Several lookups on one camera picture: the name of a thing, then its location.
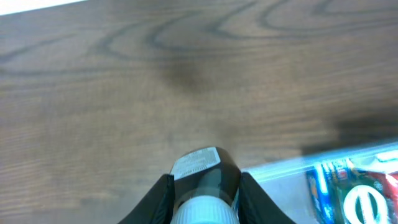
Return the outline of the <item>red square packet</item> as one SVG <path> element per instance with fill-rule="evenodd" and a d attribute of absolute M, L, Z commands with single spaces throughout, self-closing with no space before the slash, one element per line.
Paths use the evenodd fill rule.
<path fill-rule="evenodd" d="M 397 215 L 397 171 L 391 173 L 368 172 L 368 174 L 382 184 L 383 194 Z"/>

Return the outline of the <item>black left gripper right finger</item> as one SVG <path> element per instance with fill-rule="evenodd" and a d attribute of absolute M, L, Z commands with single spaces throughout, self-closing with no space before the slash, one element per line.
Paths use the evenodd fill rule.
<path fill-rule="evenodd" d="M 238 218 L 240 224 L 294 224 L 248 172 L 239 180 Z"/>

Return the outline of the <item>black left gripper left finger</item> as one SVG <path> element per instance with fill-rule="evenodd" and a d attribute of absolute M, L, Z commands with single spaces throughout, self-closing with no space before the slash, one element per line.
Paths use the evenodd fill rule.
<path fill-rule="evenodd" d="M 174 176 L 164 174 L 119 224 L 170 224 L 174 202 Z"/>

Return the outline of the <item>green square packet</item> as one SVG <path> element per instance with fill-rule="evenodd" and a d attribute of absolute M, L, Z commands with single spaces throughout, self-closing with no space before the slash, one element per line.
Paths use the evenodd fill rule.
<path fill-rule="evenodd" d="M 345 224 L 397 223 L 394 208 L 383 194 L 382 184 L 371 177 L 369 170 L 354 170 L 348 184 L 340 184 Z"/>

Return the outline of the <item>blue fever patch box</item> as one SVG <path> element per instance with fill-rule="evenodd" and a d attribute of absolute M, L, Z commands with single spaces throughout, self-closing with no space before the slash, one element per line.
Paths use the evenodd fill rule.
<path fill-rule="evenodd" d="M 323 224 L 347 223 L 338 186 L 348 184 L 353 178 L 348 159 L 316 162 L 305 174 L 317 221 Z"/>

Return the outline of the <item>small dark medicine bottle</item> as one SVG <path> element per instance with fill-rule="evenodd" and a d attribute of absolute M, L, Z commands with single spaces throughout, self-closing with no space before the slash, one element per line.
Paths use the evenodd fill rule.
<path fill-rule="evenodd" d="M 233 209 L 241 171 L 229 152 L 211 146 L 175 161 L 173 224 L 238 224 Z"/>

